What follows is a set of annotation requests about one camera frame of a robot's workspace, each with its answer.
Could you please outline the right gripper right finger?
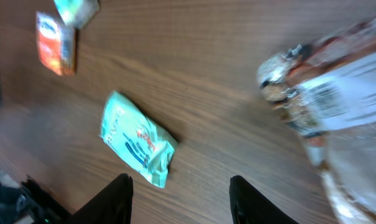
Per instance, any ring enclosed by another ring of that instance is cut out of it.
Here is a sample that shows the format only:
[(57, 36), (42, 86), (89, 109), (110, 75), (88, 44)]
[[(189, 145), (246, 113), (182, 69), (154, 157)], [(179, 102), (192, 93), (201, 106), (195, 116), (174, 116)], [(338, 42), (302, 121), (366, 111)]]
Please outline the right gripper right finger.
[(233, 224), (298, 224), (240, 175), (230, 179), (229, 198)]

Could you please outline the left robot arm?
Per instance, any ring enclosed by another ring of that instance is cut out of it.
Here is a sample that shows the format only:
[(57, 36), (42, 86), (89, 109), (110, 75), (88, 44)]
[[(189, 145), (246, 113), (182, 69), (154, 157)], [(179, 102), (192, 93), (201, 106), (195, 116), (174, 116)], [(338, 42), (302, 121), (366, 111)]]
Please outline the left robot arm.
[(71, 213), (38, 183), (28, 178), (18, 183), (0, 168), (0, 224), (63, 223)]

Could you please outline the teal wet wipes pack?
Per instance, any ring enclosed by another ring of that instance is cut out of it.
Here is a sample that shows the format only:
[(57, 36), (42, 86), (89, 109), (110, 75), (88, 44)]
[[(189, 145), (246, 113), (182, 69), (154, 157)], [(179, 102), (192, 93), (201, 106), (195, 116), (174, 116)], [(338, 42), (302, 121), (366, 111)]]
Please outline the teal wet wipes pack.
[(165, 188), (168, 166), (178, 143), (168, 131), (117, 91), (109, 95), (104, 106), (100, 136), (148, 182)]

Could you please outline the clear plastic snack bag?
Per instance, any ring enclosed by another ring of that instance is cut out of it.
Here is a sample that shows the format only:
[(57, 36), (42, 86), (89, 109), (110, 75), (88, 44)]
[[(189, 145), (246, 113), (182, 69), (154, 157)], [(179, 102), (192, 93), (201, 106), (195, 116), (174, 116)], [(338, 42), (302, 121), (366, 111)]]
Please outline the clear plastic snack bag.
[(376, 223), (376, 16), (279, 52), (262, 96), (299, 135), (340, 223)]

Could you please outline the orange tissue pack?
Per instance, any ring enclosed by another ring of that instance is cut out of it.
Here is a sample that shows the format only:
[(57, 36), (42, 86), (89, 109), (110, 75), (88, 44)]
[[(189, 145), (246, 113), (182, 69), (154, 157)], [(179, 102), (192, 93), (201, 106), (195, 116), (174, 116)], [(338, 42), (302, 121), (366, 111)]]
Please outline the orange tissue pack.
[(36, 12), (39, 60), (59, 76), (75, 74), (76, 30), (53, 16)]

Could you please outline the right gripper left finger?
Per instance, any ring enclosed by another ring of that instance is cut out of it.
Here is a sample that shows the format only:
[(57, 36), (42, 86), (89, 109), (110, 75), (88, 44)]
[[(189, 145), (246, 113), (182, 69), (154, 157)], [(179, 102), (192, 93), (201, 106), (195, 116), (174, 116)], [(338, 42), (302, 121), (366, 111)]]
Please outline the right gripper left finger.
[(133, 194), (132, 177), (120, 174), (65, 223), (130, 224)]

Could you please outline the teal tissue pack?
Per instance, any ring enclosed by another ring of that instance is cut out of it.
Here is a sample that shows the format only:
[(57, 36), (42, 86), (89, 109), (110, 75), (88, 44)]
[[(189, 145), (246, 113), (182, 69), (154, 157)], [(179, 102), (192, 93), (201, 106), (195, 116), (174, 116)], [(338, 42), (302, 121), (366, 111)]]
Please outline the teal tissue pack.
[(67, 26), (82, 29), (99, 11), (98, 0), (54, 0), (57, 11)]

